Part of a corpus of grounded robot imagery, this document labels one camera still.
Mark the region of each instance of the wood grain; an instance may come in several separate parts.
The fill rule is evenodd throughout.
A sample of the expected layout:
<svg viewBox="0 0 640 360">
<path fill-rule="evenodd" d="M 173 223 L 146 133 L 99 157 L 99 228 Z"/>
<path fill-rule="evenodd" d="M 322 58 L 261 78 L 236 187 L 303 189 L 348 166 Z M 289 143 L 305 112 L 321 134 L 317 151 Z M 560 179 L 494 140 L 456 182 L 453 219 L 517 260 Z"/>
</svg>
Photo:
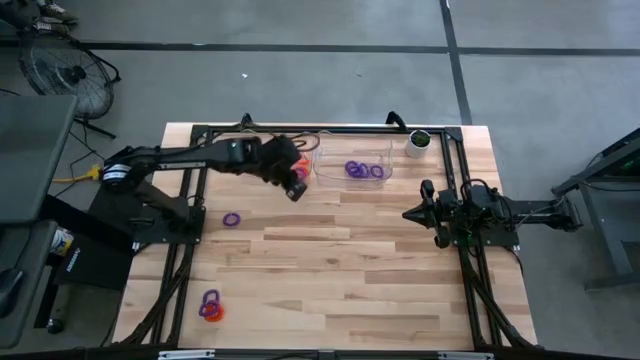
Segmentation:
<svg viewBox="0 0 640 360">
<path fill-rule="evenodd" d="M 187 144 L 191 126 L 167 124 L 163 146 Z M 463 134 L 471 175 L 500 187 L 488 129 L 463 127 Z M 420 201 L 421 180 L 446 187 L 441 145 L 434 138 L 426 157 L 411 159 L 403 151 L 405 139 L 322 135 L 323 145 L 354 153 L 391 140 L 393 176 L 372 191 L 321 186 L 312 174 L 306 194 L 292 203 L 282 189 L 260 179 L 210 171 L 207 222 L 194 256 L 180 345 L 471 348 L 457 252 L 438 249 L 433 231 L 400 217 Z M 451 150 L 459 184 L 459 164 Z M 181 177 L 179 171 L 159 172 L 154 184 L 177 195 Z M 221 223 L 230 211 L 242 216 L 233 229 Z M 166 251 L 165 245 L 152 245 L 134 259 L 114 340 L 128 335 L 155 301 Z M 487 258 L 498 303 L 535 341 L 518 264 L 502 249 L 487 249 Z M 221 291 L 226 310 L 218 323 L 197 314 L 202 294 L 213 288 Z M 478 308 L 488 338 L 486 312 Z"/>
</svg>

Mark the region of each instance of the clear plastic container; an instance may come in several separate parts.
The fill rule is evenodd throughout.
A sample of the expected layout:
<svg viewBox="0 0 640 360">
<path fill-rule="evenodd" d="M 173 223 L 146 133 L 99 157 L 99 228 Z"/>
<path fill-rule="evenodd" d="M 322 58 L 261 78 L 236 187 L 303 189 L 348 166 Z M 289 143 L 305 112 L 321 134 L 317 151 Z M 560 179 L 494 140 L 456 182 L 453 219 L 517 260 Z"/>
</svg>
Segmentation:
<svg viewBox="0 0 640 360">
<path fill-rule="evenodd" d="M 322 134 L 313 153 L 313 171 L 319 186 L 348 190 L 380 189 L 393 175 L 392 142 L 376 136 Z M 347 173 L 349 161 L 382 168 L 381 177 L 356 178 Z"/>
</svg>

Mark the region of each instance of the purple plastic ring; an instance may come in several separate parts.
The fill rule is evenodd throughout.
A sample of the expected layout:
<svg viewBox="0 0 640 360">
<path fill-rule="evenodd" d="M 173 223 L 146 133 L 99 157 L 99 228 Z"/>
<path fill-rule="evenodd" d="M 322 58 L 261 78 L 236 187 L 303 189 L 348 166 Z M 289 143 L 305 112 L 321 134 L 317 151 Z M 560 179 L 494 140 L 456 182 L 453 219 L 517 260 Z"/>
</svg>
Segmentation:
<svg viewBox="0 0 640 360">
<path fill-rule="evenodd" d="M 240 224 L 240 215 L 238 213 L 228 213 L 222 218 L 222 223 L 226 226 L 236 226 Z"/>
<path fill-rule="evenodd" d="M 353 160 L 349 160 L 346 163 L 344 163 L 344 169 L 347 171 L 349 171 L 349 169 L 352 169 L 354 167 L 358 167 L 358 163 Z"/>
<path fill-rule="evenodd" d="M 365 163 L 358 165 L 358 168 L 360 168 L 360 178 L 368 178 L 371 175 L 371 171 L 369 171 L 369 167 Z"/>
<path fill-rule="evenodd" d="M 369 170 L 371 171 L 371 176 L 375 178 L 382 179 L 382 177 L 384 176 L 384 169 L 382 168 L 382 166 L 373 165 L 369 168 Z"/>
<path fill-rule="evenodd" d="M 359 178 L 362 175 L 362 170 L 360 169 L 360 166 L 353 166 L 347 168 L 347 174 L 351 177 Z"/>
<path fill-rule="evenodd" d="M 220 292 L 216 289 L 207 290 L 204 295 L 202 295 L 202 303 L 206 304 L 209 300 L 209 295 L 213 294 L 213 300 L 216 302 L 220 302 Z"/>
<path fill-rule="evenodd" d="M 213 310 L 207 310 L 207 307 L 209 306 L 212 306 Z M 220 304 L 215 300 L 211 300 L 209 302 L 206 302 L 200 305 L 200 310 L 198 311 L 198 315 L 202 317 L 213 316 L 218 313 L 218 310 L 220 310 Z"/>
<path fill-rule="evenodd" d="M 298 174 L 299 180 L 304 180 L 304 178 L 307 177 L 307 174 L 305 174 L 304 170 L 302 170 L 301 168 L 295 168 L 293 169 L 293 171 L 295 171 L 296 174 Z"/>
</svg>

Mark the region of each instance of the gray floor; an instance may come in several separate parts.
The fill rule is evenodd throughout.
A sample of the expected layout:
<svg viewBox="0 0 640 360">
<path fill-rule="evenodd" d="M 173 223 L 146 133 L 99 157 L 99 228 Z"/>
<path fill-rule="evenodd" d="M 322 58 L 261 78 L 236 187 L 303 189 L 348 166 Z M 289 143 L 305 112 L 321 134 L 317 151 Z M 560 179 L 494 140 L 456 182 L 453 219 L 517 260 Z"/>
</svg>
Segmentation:
<svg viewBox="0 0 640 360">
<path fill-rule="evenodd" d="M 66 0 L 82 17 L 80 39 L 269 44 L 446 44 L 436 0 Z M 631 0 L 452 0 L 461 46 L 640 47 Z M 381 122 L 398 111 L 407 122 L 459 124 L 446 55 L 229 52 L 100 52 L 123 82 L 97 124 L 116 132 L 92 146 L 110 154 L 125 145 L 160 141 L 168 121 Z M 505 193 L 550 199 L 551 186 L 581 170 L 594 153 L 638 127 L 639 58 L 489 57 L 461 59 L 474 124 L 489 126 Z M 31 93 L 0 52 L 0 87 Z M 74 129 L 81 135 L 81 129 Z M 59 175 L 84 149 L 70 140 Z M 76 166 L 84 171 L 98 159 Z M 52 187 L 52 192 L 59 187 Z M 62 198 L 88 207 L 94 184 Z M 540 344 L 556 350 L 638 357 L 640 291 L 587 294 L 582 283 L 610 273 L 590 224 L 574 234 L 520 230 L 525 282 Z M 96 296 L 97 290 L 80 290 Z M 99 343 L 114 300 L 102 300 L 104 321 L 88 330 L 79 302 L 63 346 Z M 51 348 L 43 337 L 22 348 Z"/>
</svg>

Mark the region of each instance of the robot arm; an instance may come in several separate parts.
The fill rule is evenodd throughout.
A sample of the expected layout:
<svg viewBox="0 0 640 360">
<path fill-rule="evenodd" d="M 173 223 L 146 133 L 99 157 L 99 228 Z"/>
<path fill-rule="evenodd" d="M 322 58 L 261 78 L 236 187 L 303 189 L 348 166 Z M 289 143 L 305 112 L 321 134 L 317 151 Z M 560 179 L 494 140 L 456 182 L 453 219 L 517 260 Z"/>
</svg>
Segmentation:
<svg viewBox="0 0 640 360">
<path fill-rule="evenodd" d="M 434 228 L 436 245 L 441 248 L 449 245 L 451 233 L 456 231 L 478 232 L 491 237 L 492 233 L 513 234 L 521 224 L 545 224 L 564 231 L 575 231 L 582 226 L 575 206 L 564 197 L 551 201 L 515 201 L 500 195 L 497 189 L 489 188 L 483 181 L 474 181 L 483 185 L 463 185 L 462 200 L 457 199 L 455 191 L 443 190 L 434 201 L 433 183 L 424 180 L 420 186 L 422 203 L 404 212 L 402 217 Z M 514 236 L 507 238 L 517 241 Z"/>
<path fill-rule="evenodd" d="M 165 217 L 188 220 L 184 198 L 172 198 L 145 181 L 155 171 L 213 169 L 221 173 L 251 174 L 279 185 L 292 201 L 298 201 L 307 186 L 291 167 L 300 160 L 294 142 L 284 135 L 262 144 L 258 137 L 231 138 L 184 148 L 126 147 L 105 161 L 102 183 L 114 193 L 133 193 L 159 209 Z"/>
</svg>

